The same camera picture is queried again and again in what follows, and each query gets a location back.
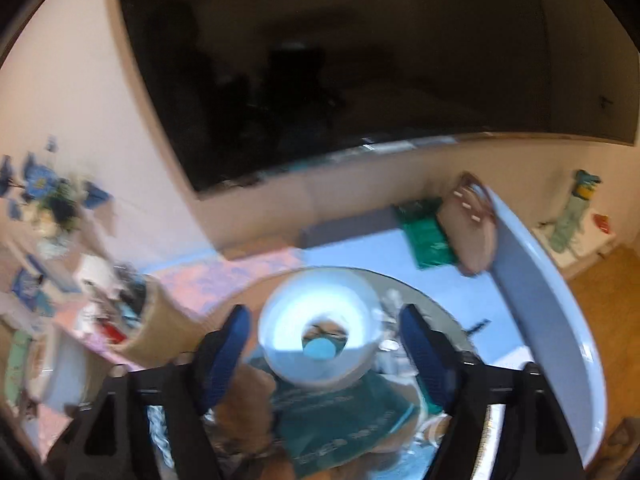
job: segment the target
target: desk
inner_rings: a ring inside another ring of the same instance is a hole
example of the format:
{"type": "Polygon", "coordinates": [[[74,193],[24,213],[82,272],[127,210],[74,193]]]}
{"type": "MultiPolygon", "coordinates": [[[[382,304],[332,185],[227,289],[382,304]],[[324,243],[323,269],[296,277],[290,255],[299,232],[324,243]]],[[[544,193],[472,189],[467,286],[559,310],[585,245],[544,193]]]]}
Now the desk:
{"type": "Polygon", "coordinates": [[[593,216],[597,214],[595,209],[587,209],[582,218],[582,228],[576,231],[569,247],[563,253],[556,253],[549,245],[548,239],[554,231],[554,224],[533,229],[534,236],[566,280],[592,266],[598,261],[599,255],[611,252],[615,246],[615,232],[601,231],[593,220],[593,216]]]}
{"type": "Polygon", "coordinates": [[[462,276],[453,266],[418,270],[388,212],[375,229],[362,219],[350,219],[349,229],[345,221],[318,226],[316,235],[306,237],[315,240],[303,250],[291,248],[232,262],[212,256],[155,274],[179,303],[205,317],[202,322],[208,328],[218,326],[223,316],[216,306],[225,298],[261,278],[305,266],[357,267],[391,276],[433,298],[464,328],[489,319],[491,323],[472,337],[480,357],[500,363],[524,349],[518,361],[522,362],[530,351],[554,388],[586,465],[600,445],[606,422],[606,389],[597,348],[580,308],[543,248],[495,195],[494,203],[496,258],[490,272],[473,278],[462,276]]]}

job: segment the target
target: white object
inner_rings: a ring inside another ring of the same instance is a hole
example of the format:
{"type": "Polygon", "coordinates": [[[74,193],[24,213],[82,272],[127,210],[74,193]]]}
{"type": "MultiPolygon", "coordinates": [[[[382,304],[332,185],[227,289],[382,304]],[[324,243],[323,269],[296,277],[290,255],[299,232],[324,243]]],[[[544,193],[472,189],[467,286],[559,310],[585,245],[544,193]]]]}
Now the white object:
{"type": "Polygon", "coordinates": [[[498,453],[498,442],[502,433],[502,422],[504,420],[504,404],[492,404],[489,406],[489,421],[486,425],[486,437],[484,440],[484,452],[480,457],[480,462],[471,480],[489,480],[494,470],[495,456],[498,453]]]}
{"type": "Polygon", "coordinates": [[[572,430],[583,465],[606,427],[607,394],[598,349],[558,267],[509,207],[492,193],[498,248],[488,272],[473,278],[454,266],[416,268],[401,229],[305,250],[308,266],[369,269],[427,294],[463,327],[491,323],[472,336],[484,362],[526,345],[545,371],[572,430]]]}
{"type": "Polygon", "coordinates": [[[79,283],[82,292],[88,296],[91,296],[91,290],[84,284],[85,280],[94,282],[107,294],[111,294],[118,284],[113,272],[113,265],[104,258],[93,254],[82,255],[78,269],[74,273],[74,279],[79,283]]]}
{"type": "Polygon", "coordinates": [[[592,264],[593,262],[588,262],[590,256],[596,253],[607,253],[613,248],[616,240],[615,232],[605,233],[598,229],[593,221],[595,214],[599,214],[595,209],[587,209],[582,218],[582,228],[575,232],[569,247],[562,253],[556,253],[549,245],[549,237],[554,231],[553,224],[532,229],[540,245],[566,279],[575,276],[592,264]]]}
{"type": "Polygon", "coordinates": [[[60,413],[66,404],[80,404],[85,393],[87,353],[82,343],[50,324],[29,351],[26,373],[31,399],[60,413]]]}
{"type": "Polygon", "coordinates": [[[74,330],[78,332],[78,337],[80,339],[85,338],[92,333],[98,332],[96,317],[99,313],[100,309],[93,301],[90,301],[80,309],[80,312],[78,312],[78,316],[76,317],[76,323],[74,325],[74,330]]]}
{"type": "Polygon", "coordinates": [[[531,350],[526,346],[520,346],[504,357],[494,362],[494,366],[500,368],[510,368],[511,370],[522,370],[527,363],[534,363],[535,359],[531,355],[531,350]]]}
{"type": "Polygon", "coordinates": [[[283,283],[267,300],[258,342],[271,369],[303,388],[338,390],[369,370],[382,338],[380,300],[348,269],[311,269],[283,283]],[[347,333],[344,349],[330,360],[303,353],[302,338],[315,323],[330,321],[347,333]]]}

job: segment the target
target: television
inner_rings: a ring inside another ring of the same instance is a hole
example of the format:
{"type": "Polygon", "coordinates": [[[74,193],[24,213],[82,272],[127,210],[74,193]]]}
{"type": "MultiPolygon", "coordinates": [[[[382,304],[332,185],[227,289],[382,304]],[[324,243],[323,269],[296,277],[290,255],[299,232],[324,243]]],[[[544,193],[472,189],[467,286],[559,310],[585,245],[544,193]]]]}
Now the television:
{"type": "Polygon", "coordinates": [[[120,0],[193,189],[499,136],[633,144],[638,50],[603,0],[120,0]]]}

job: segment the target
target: artificial flower arrangement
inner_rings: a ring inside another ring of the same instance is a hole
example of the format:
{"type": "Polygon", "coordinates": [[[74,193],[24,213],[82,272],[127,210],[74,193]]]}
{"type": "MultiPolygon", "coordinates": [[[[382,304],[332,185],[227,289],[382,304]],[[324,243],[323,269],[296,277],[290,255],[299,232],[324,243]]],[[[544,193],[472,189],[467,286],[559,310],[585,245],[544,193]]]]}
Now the artificial flower arrangement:
{"type": "Polygon", "coordinates": [[[10,189],[20,189],[19,197],[8,198],[7,213],[12,220],[32,225],[42,238],[38,248],[49,257],[68,251],[71,235],[80,227],[80,206],[95,209],[107,202],[110,195],[93,182],[57,176],[50,160],[58,150],[56,141],[46,146],[49,164],[39,164],[29,152],[22,165],[23,183],[14,178],[11,157],[4,156],[0,167],[0,197],[7,197],[10,189]]]}

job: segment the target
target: wooden floor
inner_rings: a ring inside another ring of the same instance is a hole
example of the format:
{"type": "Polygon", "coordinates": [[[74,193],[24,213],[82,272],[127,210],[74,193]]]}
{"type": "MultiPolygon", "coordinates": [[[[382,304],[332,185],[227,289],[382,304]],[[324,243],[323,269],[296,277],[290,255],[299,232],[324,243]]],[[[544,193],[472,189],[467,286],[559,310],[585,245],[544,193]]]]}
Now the wooden floor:
{"type": "Polygon", "coordinates": [[[596,340],[607,381],[607,431],[640,416],[640,258],[617,248],[569,283],[596,340]]]}

